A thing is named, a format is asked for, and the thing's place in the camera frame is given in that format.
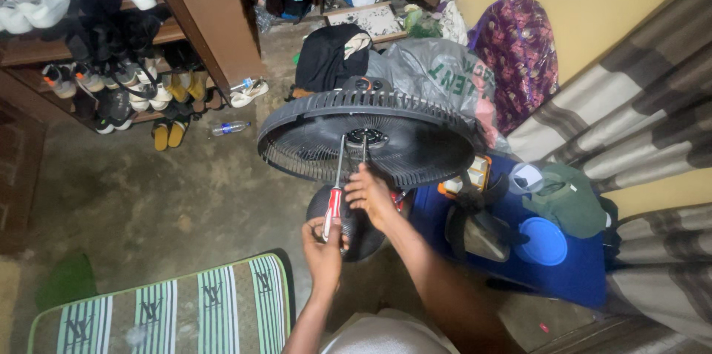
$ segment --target fan guard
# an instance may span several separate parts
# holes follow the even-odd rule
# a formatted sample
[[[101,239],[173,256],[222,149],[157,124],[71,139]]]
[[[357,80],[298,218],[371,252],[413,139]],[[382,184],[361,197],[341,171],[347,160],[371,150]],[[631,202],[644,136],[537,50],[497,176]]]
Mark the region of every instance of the fan guard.
[[[480,134],[451,109],[383,91],[329,91],[296,99],[269,115],[258,153],[286,173],[333,184],[346,134],[343,181],[357,171],[362,141],[368,161],[392,185],[415,187],[459,175],[484,152]]]

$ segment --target blue container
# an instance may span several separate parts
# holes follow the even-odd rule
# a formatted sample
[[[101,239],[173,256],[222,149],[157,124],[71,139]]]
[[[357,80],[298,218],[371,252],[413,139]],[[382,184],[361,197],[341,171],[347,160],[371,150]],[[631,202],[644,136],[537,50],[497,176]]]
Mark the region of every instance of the blue container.
[[[514,252],[525,262],[555,266],[566,258],[566,238],[554,223],[544,218],[529,218],[519,225],[519,232],[531,238],[527,244],[514,246]]]

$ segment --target floral fabric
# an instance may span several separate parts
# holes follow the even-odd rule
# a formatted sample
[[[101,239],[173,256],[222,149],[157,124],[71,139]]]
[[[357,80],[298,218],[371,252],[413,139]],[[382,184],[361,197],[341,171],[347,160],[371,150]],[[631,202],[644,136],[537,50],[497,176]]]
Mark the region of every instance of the floral fabric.
[[[506,136],[559,90],[551,24],[535,0],[498,0],[468,37],[468,47],[494,71],[497,125]]]

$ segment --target bottle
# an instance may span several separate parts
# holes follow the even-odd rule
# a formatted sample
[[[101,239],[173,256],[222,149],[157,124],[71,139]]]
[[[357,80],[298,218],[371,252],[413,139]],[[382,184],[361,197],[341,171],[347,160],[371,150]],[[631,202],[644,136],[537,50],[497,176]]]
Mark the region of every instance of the bottle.
[[[262,77],[259,77],[258,79],[253,79],[252,77],[247,77],[246,79],[242,80],[241,84],[238,84],[236,86],[231,86],[230,91],[244,91],[247,88],[250,88],[255,83],[261,82],[261,81],[263,81]]]
[[[215,137],[221,136],[227,133],[236,133],[238,131],[245,130],[245,127],[249,126],[250,122],[242,122],[238,120],[236,122],[229,123],[216,123],[211,126],[213,135]]]

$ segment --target yellow slipper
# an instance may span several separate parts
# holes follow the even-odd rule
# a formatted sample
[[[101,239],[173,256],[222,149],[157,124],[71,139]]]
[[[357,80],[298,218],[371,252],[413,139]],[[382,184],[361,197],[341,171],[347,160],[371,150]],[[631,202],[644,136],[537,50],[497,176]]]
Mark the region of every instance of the yellow slipper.
[[[178,116],[171,124],[171,135],[168,138],[168,147],[178,148],[178,146],[183,142],[183,137],[185,137],[185,132],[188,130],[188,125],[190,125],[190,116]]]
[[[196,101],[205,100],[205,82],[207,80],[208,72],[191,72],[190,86],[188,86],[187,90]]]
[[[162,78],[163,86],[168,92],[173,94],[173,98],[178,102],[186,102],[190,98],[190,94],[185,90],[185,87],[180,82],[178,75],[164,75]]]
[[[168,124],[165,119],[158,119],[153,123],[151,135],[156,151],[165,151],[168,147]]]

